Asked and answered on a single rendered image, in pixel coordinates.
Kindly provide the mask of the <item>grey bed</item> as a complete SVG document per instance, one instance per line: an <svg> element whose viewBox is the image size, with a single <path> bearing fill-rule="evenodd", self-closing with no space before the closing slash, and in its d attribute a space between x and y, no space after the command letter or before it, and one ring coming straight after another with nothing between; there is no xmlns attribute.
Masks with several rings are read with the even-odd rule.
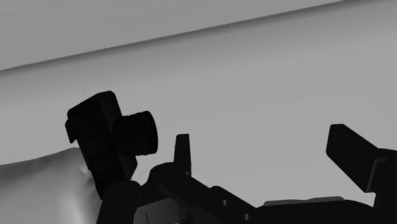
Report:
<svg viewBox="0 0 397 224"><path fill-rule="evenodd" d="M0 72L0 165L69 148L67 111L110 90L159 138L133 179L190 136L193 177L253 206L341 196L372 204L327 156L343 123L397 149L397 0L351 0Z"/></svg>

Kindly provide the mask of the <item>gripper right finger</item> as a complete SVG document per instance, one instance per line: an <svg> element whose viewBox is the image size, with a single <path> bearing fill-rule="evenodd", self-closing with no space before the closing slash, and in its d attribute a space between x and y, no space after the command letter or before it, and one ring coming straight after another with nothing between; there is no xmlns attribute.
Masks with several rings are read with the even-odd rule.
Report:
<svg viewBox="0 0 397 224"><path fill-rule="evenodd" d="M330 125L326 155L364 193L373 207L397 212L397 150L378 148L343 123Z"/></svg>

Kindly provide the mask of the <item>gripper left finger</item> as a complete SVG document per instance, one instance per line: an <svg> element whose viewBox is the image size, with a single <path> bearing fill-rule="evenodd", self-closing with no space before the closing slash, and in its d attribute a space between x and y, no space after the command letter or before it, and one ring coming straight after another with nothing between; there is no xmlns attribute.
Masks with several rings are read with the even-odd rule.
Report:
<svg viewBox="0 0 397 224"><path fill-rule="evenodd" d="M254 207L220 186L208 187L192 177L190 138L176 136L174 160L154 166L140 185L124 181L105 193L96 224L138 224L140 208L171 199L176 203L175 224L254 224Z"/></svg>

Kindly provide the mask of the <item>grey pillow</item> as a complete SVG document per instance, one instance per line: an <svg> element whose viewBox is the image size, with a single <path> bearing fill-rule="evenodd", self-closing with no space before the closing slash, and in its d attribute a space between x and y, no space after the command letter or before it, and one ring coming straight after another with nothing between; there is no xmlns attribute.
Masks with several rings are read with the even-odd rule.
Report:
<svg viewBox="0 0 397 224"><path fill-rule="evenodd" d="M0 165L0 224L96 224L100 206L79 148Z"/></svg>

